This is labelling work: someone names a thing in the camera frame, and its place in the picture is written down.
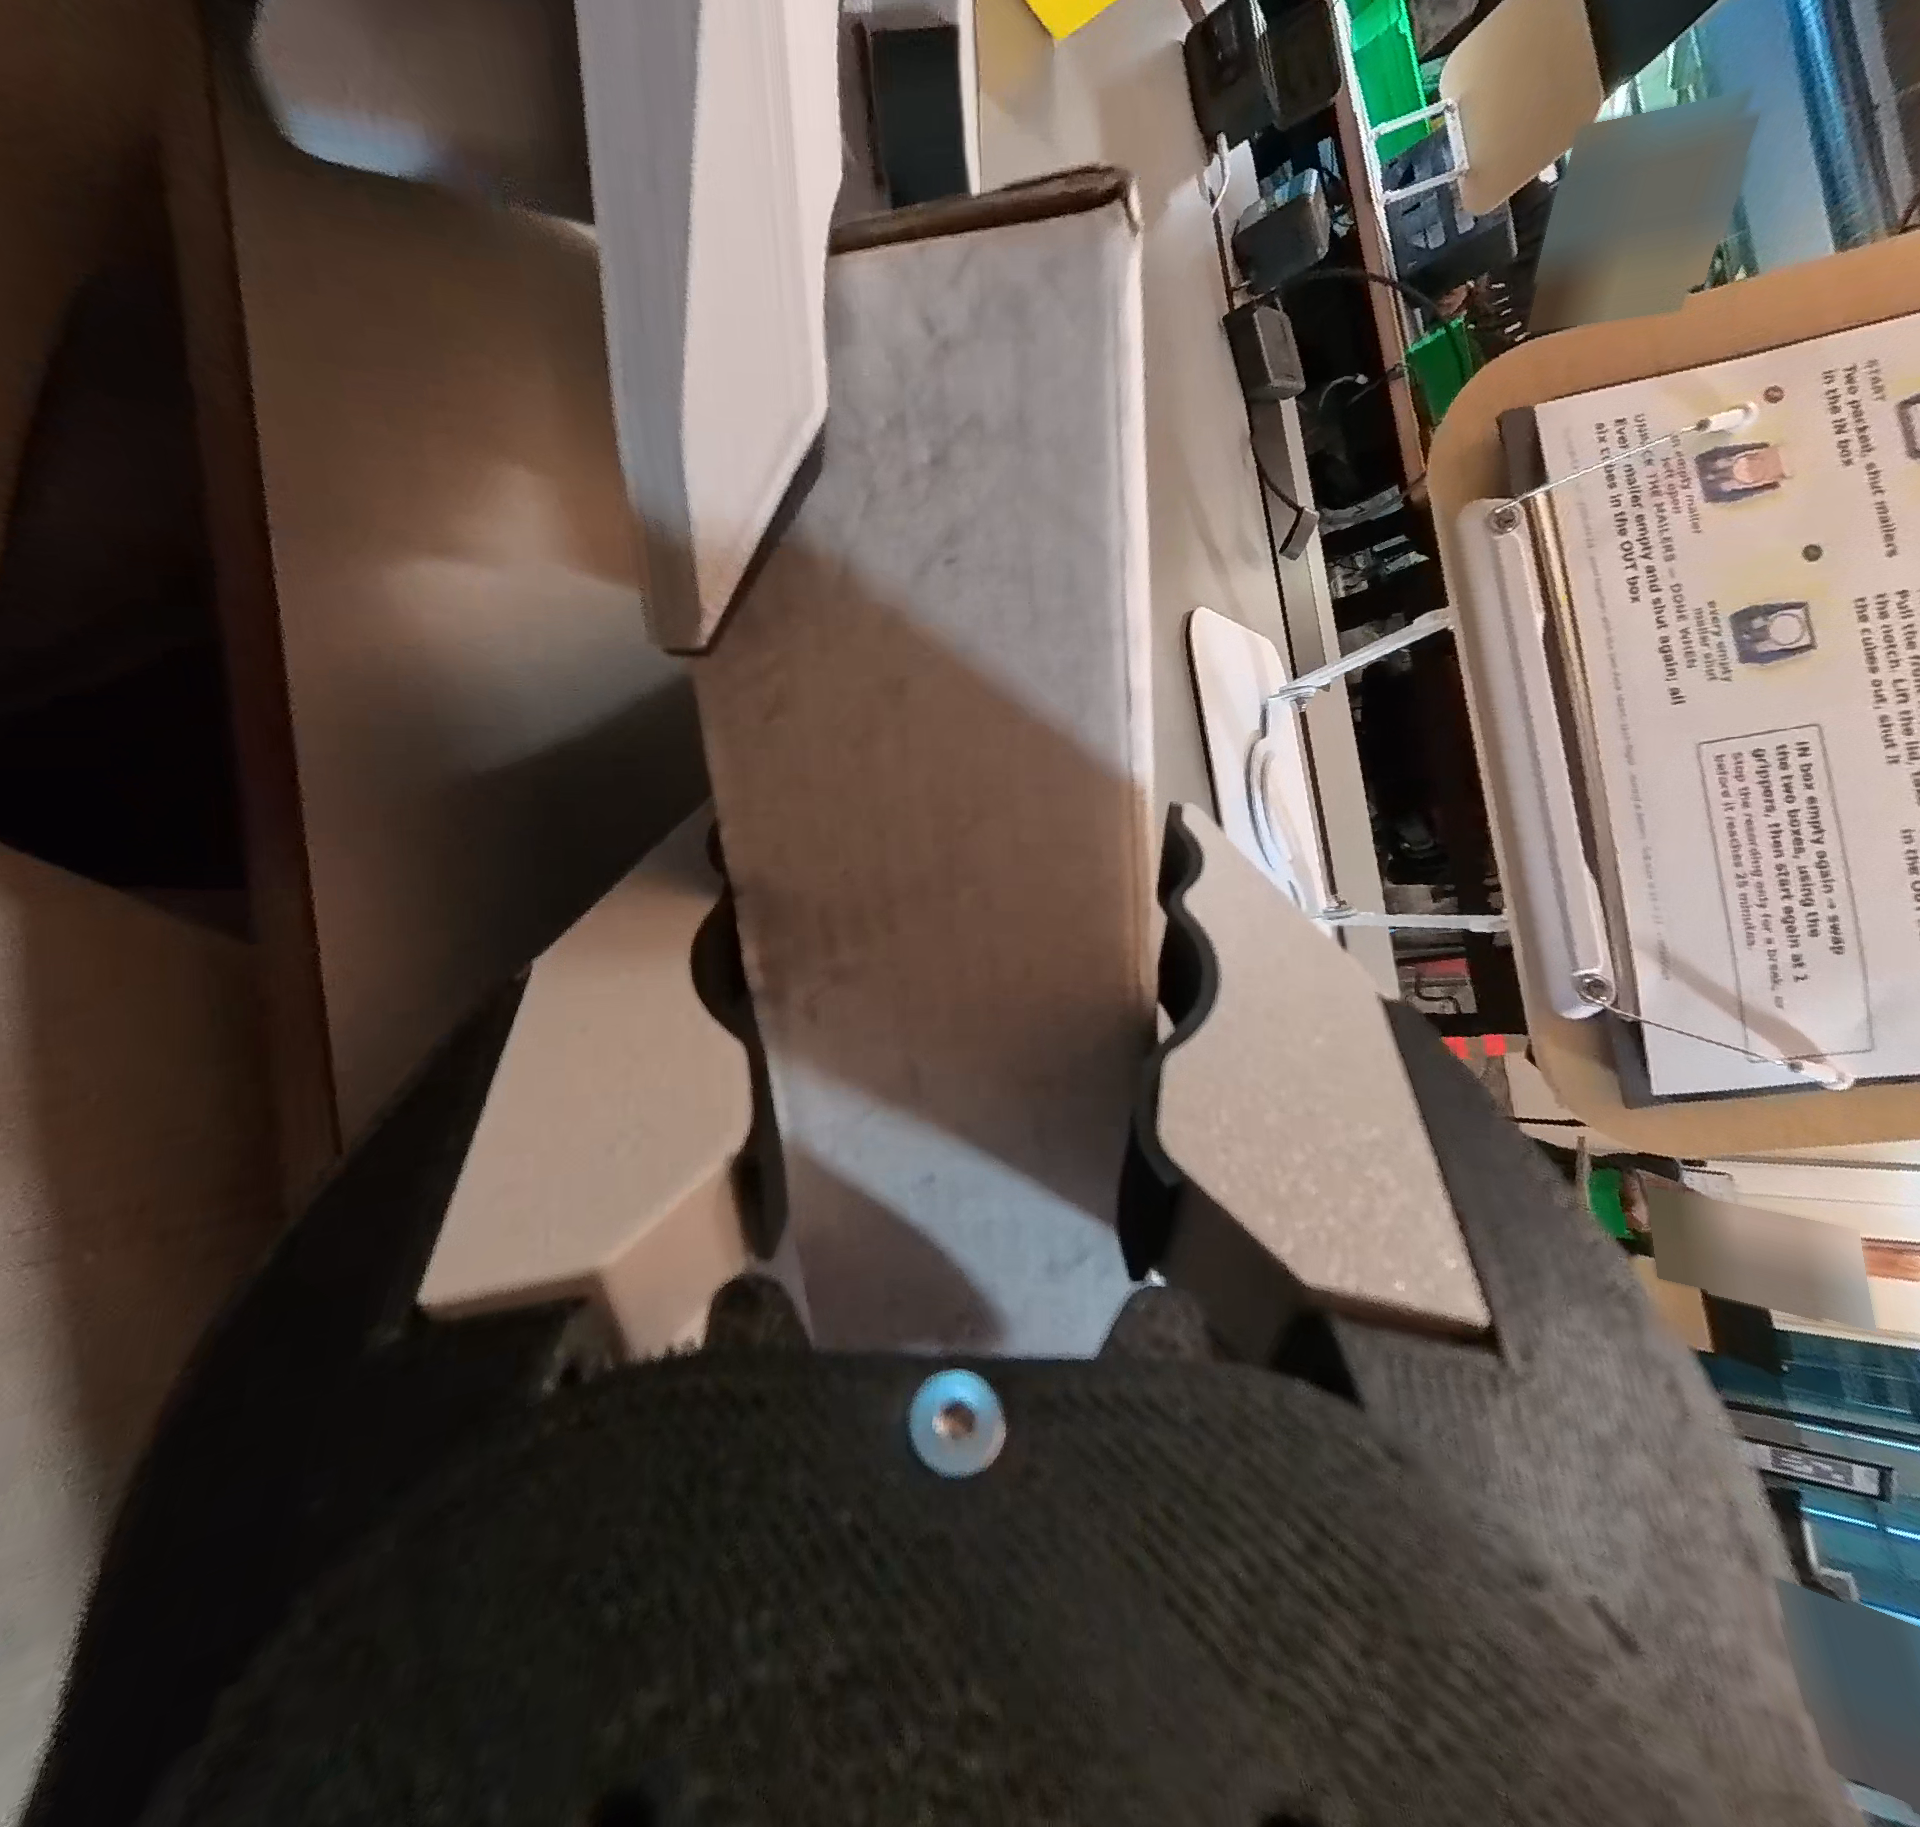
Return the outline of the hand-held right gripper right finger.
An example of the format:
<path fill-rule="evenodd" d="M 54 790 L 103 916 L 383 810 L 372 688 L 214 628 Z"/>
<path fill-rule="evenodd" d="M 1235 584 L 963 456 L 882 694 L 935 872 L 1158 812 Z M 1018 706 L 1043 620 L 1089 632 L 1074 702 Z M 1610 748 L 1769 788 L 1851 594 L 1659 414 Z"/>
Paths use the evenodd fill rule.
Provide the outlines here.
<path fill-rule="evenodd" d="M 1390 1006 L 1201 808 L 1164 818 L 1158 1010 L 1116 1194 L 1129 1274 L 1215 1334 L 1488 1334 Z"/>

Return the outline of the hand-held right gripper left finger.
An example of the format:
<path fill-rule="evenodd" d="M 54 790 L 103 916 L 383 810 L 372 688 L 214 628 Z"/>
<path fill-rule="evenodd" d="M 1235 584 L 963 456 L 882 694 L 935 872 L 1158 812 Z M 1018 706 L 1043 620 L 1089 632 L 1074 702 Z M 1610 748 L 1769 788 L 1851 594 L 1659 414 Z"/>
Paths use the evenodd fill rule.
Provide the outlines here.
<path fill-rule="evenodd" d="M 535 962 L 423 1276 L 431 1316 L 706 1320 L 744 1272 L 792 1286 L 792 1242 L 749 1238 L 734 1182 L 750 1056 L 694 980 L 711 834 L 673 830 Z"/>

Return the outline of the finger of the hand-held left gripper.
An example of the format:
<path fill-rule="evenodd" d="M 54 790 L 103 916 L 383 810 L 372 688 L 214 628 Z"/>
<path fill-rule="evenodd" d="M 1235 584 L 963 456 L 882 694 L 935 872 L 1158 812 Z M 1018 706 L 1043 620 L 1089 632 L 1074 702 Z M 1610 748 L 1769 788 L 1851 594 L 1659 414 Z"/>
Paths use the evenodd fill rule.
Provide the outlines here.
<path fill-rule="evenodd" d="M 818 476 L 836 0 L 575 0 L 653 640 L 705 654 Z"/>
<path fill-rule="evenodd" d="M 845 0 L 870 104 L 876 186 L 891 204 L 981 190 L 976 0 Z"/>

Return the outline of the white cardboard mailer box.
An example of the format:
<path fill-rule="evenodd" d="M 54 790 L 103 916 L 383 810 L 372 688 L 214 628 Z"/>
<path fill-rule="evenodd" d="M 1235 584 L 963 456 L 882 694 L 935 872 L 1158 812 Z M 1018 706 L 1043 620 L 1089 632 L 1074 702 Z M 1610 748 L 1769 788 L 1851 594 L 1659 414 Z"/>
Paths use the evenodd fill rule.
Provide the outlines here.
<path fill-rule="evenodd" d="M 853 224 L 825 466 L 694 670 L 814 1336 L 1096 1352 L 1155 1034 L 1135 180 Z"/>

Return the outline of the grey desk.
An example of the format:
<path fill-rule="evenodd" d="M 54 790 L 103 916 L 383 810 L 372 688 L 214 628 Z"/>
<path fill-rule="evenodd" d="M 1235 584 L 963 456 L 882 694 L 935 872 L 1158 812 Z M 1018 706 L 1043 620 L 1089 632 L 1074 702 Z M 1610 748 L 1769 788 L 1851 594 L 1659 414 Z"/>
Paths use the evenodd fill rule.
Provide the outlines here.
<path fill-rule="evenodd" d="M 1055 40 L 1024 0 L 975 0 L 978 192 L 937 204 L 882 196 L 847 0 L 834 16 L 829 262 L 853 224 L 1077 168 L 1138 192 L 1161 850 L 1168 796 L 1209 798 L 1189 614 L 1282 624 L 1218 328 L 1189 4 L 1121 0 Z M 671 654 L 645 606 L 575 0 L 254 0 L 239 36 L 242 296 L 282 314 L 254 354 L 268 514 L 315 574 L 296 750 L 303 786 L 335 794 L 321 944 L 340 956 L 359 932 L 366 952 L 348 1104 L 372 1108 L 372 1054 L 398 1046 L 403 1010 L 377 986 L 403 956 L 441 946 L 478 970 L 478 944 L 454 944 L 461 880 L 491 872 L 525 904 L 581 882 L 528 928 L 516 956 L 535 966 L 673 830 L 709 820 L 723 894 L 693 972 L 750 1060 L 734 1180 L 750 1240 L 791 1240 L 811 1318 L 701 724 L 694 664 L 716 642 Z"/>

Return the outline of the black battery charger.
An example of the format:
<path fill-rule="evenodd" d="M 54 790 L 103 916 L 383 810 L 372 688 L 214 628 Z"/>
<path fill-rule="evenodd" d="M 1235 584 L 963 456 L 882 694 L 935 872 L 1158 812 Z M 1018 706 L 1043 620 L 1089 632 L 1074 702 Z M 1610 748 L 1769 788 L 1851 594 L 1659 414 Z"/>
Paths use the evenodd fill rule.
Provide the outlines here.
<path fill-rule="evenodd" d="M 1330 110 L 1347 76 L 1333 4 L 1304 0 L 1268 18 L 1263 0 L 1225 0 L 1183 40 L 1191 108 L 1209 150 Z"/>

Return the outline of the black cube charger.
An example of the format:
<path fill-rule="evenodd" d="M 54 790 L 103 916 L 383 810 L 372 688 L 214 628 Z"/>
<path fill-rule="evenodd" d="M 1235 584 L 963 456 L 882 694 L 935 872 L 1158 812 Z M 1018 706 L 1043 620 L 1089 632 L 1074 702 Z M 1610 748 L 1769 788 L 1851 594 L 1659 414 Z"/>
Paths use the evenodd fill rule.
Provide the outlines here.
<path fill-rule="evenodd" d="M 1237 220 L 1228 248 L 1241 284 L 1274 294 L 1319 268 L 1333 248 L 1333 212 L 1324 172 L 1310 166 L 1284 178 Z"/>

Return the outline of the black power adapter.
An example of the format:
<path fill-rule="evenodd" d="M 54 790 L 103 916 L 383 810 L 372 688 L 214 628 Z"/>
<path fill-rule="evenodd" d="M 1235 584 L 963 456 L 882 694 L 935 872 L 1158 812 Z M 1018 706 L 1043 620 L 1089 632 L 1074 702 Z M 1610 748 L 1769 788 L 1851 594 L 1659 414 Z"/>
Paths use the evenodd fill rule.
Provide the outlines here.
<path fill-rule="evenodd" d="M 1248 406 L 1301 400 L 1304 364 L 1287 310 L 1272 300 L 1247 300 L 1221 320 L 1237 382 Z"/>

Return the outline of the white document stand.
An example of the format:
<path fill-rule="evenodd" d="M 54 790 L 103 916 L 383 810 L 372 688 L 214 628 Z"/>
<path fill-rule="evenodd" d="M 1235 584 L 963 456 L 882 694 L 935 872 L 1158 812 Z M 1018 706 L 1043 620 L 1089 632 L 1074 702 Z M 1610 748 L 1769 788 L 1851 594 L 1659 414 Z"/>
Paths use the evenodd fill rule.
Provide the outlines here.
<path fill-rule="evenodd" d="M 1207 608 L 1186 618 L 1189 676 L 1209 760 L 1216 822 L 1280 896 L 1320 932 L 1464 932 L 1509 936 L 1503 914 L 1367 912 L 1336 896 L 1304 732 L 1306 708 L 1367 668 L 1453 632 L 1450 608 L 1306 674 L 1278 648 Z"/>

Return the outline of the green plastic bin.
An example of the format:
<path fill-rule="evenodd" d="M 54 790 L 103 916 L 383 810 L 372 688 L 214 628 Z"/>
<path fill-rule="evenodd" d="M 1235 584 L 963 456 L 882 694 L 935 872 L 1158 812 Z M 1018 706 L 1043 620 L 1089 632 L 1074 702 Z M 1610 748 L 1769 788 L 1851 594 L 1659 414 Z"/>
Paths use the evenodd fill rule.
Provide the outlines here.
<path fill-rule="evenodd" d="M 1357 100 L 1381 132 L 1383 152 L 1399 154 L 1428 126 L 1409 122 L 1428 106 L 1428 70 L 1420 62 L 1409 0 L 1339 0 L 1357 70 Z"/>

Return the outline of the person's tan trousers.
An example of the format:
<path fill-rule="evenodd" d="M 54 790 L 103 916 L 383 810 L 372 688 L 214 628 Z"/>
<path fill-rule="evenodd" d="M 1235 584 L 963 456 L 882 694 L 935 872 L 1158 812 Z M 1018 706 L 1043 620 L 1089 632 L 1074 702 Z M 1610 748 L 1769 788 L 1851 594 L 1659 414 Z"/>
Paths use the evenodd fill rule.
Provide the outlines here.
<path fill-rule="evenodd" d="M 276 1226 L 252 946 L 271 540 L 174 198 L 225 0 L 4 0 L 4 1670 L 50 1676 Z"/>

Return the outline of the brown clipboard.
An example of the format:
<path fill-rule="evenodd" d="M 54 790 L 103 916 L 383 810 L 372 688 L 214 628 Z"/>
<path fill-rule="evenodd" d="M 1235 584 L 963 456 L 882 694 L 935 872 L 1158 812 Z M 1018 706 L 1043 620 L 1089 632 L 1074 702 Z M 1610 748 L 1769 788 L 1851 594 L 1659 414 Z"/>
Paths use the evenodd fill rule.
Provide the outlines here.
<path fill-rule="evenodd" d="M 1473 216 L 1505 206 L 1599 114 L 1605 88 L 1586 0 L 1505 0 L 1450 56 L 1457 186 Z"/>

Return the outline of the instruction sheet on board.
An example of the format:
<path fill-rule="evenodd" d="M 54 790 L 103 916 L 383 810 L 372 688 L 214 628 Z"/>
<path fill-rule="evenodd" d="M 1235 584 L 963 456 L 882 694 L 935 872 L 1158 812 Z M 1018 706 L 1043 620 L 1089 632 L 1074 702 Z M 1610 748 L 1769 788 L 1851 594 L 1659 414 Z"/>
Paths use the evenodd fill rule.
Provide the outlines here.
<path fill-rule="evenodd" d="M 1918 306 L 1918 236 L 1802 262 L 1764 278 L 1696 296 L 1666 316 L 1602 324 L 1542 342 L 1491 364 L 1453 404 L 1428 456 L 1428 502 L 1455 612 L 1461 682 L 1506 918 L 1516 944 L 1527 1034 L 1548 1090 L 1599 1136 L 1669 1158 L 1760 1158 L 1897 1146 L 1914 1166 L 1918 1086 L 1914 1080 L 1819 1086 L 1701 1102 L 1630 1106 L 1606 1032 L 1556 1010 L 1556 986 L 1573 962 L 1548 950 L 1558 920 L 1558 882 L 1546 830 L 1528 800 L 1522 750 L 1524 694 L 1509 678 L 1509 636 L 1495 604 L 1496 578 L 1483 564 L 1495 540 L 1471 518 L 1479 504 L 1506 496 L 1509 460 L 1501 436 L 1506 412 L 1699 370 L 1739 356 L 1787 348 Z"/>

